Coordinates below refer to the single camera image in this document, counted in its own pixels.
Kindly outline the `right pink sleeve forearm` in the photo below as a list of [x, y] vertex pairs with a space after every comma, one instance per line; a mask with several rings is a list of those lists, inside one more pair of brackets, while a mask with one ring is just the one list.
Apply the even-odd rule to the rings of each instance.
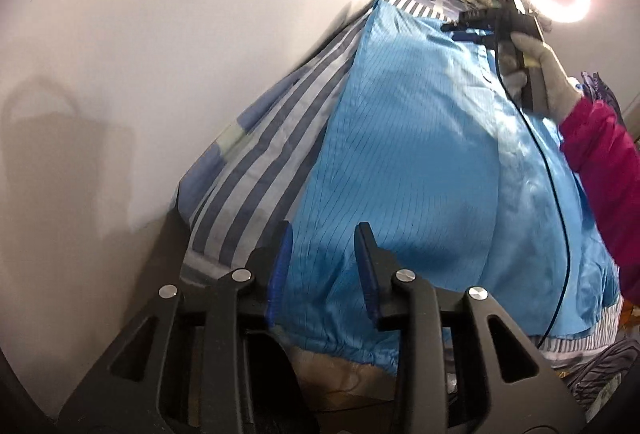
[[584, 186], [598, 231], [620, 269], [620, 292], [639, 303], [639, 151], [616, 114], [582, 98], [560, 125], [561, 150]]

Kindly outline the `right gloved hand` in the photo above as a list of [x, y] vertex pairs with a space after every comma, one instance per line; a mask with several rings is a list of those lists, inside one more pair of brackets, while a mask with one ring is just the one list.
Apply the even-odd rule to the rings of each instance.
[[[537, 107], [533, 113], [560, 125], [582, 100], [584, 94], [570, 82], [558, 57], [548, 44], [521, 32], [512, 32], [511, 40], [517, 50], [529, 58], [533, 58], [540, 65], [547, 93], [547, 107]], [[518, 65], [518, 61], [514, 57], [514, 53], [509, 50], [508, 44], [499, 44], [498, 55], [498, 66], [503, 85], [516, 102], [521, 102], [522, 89], [527, 82], [527, 73]]]

